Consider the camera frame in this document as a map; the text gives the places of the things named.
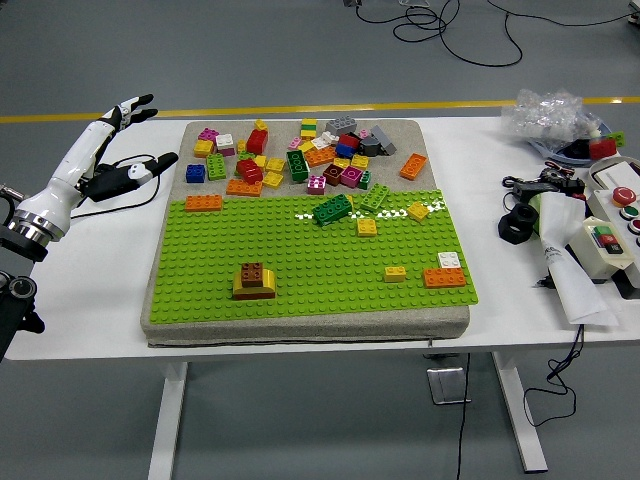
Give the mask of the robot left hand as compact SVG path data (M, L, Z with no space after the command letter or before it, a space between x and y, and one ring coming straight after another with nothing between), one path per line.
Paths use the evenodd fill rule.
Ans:
M44 190L17 206L9 227L31 239L58 241L68 232L71 211L82 199L88 197L99 202L131 192L175 164L178 156L170 152L130 166L96 169L117 133L158 113L145 107L152 100L151 94L133 97L90 123L63 157Z

